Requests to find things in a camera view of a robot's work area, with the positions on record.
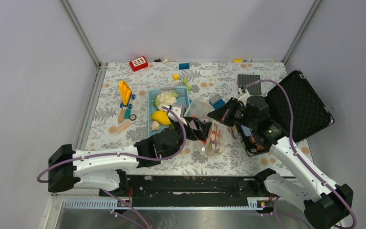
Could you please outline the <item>clear polka dot zip bag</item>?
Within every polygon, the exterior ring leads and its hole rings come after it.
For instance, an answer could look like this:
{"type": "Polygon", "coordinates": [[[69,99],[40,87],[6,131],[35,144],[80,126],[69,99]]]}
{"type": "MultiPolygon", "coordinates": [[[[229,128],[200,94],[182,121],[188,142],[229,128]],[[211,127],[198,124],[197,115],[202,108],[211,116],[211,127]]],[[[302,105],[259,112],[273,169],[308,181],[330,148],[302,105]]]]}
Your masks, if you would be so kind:
{"type": "Polygon", "coordinates": [[[218,127],[217,122],[208,117],[210,112],[214,111],[214,108],[200,100],[192,100],[185,116],[194,116],[198,118],[203,124],[205,124],[205,139],[197,140],[193,143],[196,150],[207,156],[217,156],[224,152],[225,142],[221,129],[218,127]]]}

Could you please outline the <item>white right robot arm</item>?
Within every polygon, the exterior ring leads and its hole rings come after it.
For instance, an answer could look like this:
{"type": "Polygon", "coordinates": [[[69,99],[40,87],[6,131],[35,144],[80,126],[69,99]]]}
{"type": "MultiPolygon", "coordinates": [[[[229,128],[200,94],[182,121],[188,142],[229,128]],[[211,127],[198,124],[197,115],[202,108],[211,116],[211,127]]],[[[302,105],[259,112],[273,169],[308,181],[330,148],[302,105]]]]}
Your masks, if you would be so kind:
{"type": "Polygon", "coordinates": [[[256,144],[285,164],[299,182],[295,184],[272,169],[265,169],[255,176],[256,194],[282,197],[303,211],[315,229],[336,227],[351,215],[352,189],[347,184],[338,185],[305,157],[289,132],[272,118],[264,97],[250,96],[247,105],[231,98],[224,106],[209,112],[208,117],[226,126],[248,127],[256,144]]]}

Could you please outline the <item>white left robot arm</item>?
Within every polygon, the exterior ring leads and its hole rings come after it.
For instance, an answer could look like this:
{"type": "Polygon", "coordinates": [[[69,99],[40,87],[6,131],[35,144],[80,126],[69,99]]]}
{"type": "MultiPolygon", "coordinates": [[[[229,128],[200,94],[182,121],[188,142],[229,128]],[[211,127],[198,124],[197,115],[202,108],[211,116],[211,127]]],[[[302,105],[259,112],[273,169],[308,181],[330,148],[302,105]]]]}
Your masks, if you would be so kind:
{"type": "Polygon", "coordinates": [[[117,149],[86,151],[74,150],[71,144],[62,145],[49,158],[48,168],[37,176],[37,181],[47,183],[50,193],[81,187],[125,195],[129,189],[125,169],[159,165],[180,154],[187,140],[204,142],[212,130],[212,122],[194,116],[180,117],[168,107],[163,109],[167,116],[175,118],[173,128],[117,149]]]}

